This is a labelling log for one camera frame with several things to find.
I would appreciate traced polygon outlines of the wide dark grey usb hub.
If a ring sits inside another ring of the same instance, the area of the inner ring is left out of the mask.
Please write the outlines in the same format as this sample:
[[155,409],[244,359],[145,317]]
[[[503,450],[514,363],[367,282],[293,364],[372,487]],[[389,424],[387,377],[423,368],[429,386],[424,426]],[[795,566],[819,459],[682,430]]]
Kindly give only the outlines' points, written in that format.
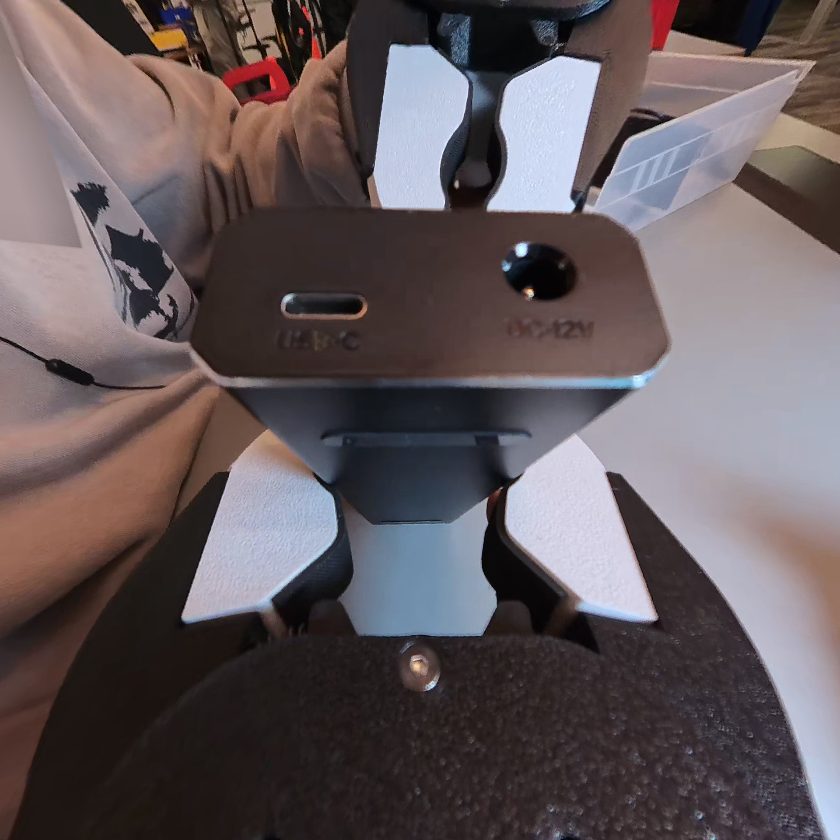
[[608,217],[339,207],[226,227],[191,337],[373,524],[453,522],[669,348],[639,243]]

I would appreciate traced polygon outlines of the person's torso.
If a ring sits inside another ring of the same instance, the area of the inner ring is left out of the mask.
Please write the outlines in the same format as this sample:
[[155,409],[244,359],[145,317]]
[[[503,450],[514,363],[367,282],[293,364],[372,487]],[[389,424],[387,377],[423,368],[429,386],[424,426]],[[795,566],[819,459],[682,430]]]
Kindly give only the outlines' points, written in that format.
[[8,838],[60,685],[169,525],[218,390],[186,346],[199,292],[122,184],[136,183],[143,155],[147,95],[132,60],[163,58],[121,55],[63,2],[2,2],[2,32],[15,68],[3,101],[26,85],[50,147],[36,161],[56,166],[57,205],[77,232],[71,246],[2,242]]

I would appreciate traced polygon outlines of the clear plastic bin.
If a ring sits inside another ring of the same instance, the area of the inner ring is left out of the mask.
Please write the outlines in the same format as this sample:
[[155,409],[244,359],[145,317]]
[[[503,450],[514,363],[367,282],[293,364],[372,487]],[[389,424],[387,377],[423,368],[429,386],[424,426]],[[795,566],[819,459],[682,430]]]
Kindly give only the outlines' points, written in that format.
[[637,115],[665,121],[620,141],[585,210],[637,232],[729,184],[814,65],[652,53]]

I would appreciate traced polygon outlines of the person's left forearm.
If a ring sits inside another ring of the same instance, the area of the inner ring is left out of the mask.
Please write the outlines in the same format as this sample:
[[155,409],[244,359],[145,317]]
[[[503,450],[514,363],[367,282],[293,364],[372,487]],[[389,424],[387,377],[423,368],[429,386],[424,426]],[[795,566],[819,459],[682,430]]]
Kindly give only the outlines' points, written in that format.
[[135,58],[143,131],[138,215],[201,292],[216,235],[272,207],[365,207],[346,40],[310,60],[285,101],[241,105],[223,82],[164,59]]

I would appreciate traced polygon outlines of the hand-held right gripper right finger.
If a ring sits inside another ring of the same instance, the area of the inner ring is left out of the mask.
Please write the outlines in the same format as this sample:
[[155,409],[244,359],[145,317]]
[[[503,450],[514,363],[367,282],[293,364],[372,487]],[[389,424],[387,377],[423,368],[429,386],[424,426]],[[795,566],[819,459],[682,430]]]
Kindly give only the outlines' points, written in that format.
[[654,626],[658,613],[602,462],[572,436],[499,493],[482,548],[497,598],[486,634],[597,648],[588,620]]

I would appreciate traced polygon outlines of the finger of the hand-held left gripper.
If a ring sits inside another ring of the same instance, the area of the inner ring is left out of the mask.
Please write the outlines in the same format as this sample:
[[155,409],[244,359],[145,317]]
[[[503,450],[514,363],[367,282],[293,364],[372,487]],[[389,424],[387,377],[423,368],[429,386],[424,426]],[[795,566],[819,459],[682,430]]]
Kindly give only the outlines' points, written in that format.
[[502,161],[490,212],[569,214],[602,65],[546,59],[512,77],[497,111]]
[[441,211],[469,133],[471,83],[430,45],[391,45],[374,167],[373,207]]

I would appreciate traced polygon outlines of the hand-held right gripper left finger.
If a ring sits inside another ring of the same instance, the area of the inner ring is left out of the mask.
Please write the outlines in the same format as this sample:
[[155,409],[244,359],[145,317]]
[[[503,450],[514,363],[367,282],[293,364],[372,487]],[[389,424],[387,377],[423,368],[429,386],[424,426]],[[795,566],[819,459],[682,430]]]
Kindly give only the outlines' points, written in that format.
[[190,591],[185,624],[269,611],[289,629],[338,599],[354,573],[340,496],[271,432],[226,475]]

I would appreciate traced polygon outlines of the red bin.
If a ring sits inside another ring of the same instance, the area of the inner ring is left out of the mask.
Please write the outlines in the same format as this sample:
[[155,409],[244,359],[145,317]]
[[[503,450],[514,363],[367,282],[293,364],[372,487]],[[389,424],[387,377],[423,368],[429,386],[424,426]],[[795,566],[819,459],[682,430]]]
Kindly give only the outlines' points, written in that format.
[[268,81],[268,89],[245,99],[239,99],[240,104],[245,105],[249,102],[274,104],[287,100],[291,94],[292,85],[276,59],[271,56],[250,65],[231,69],[222,76],[223,83],[231,91],[247,87],[252,82],[260,80]]

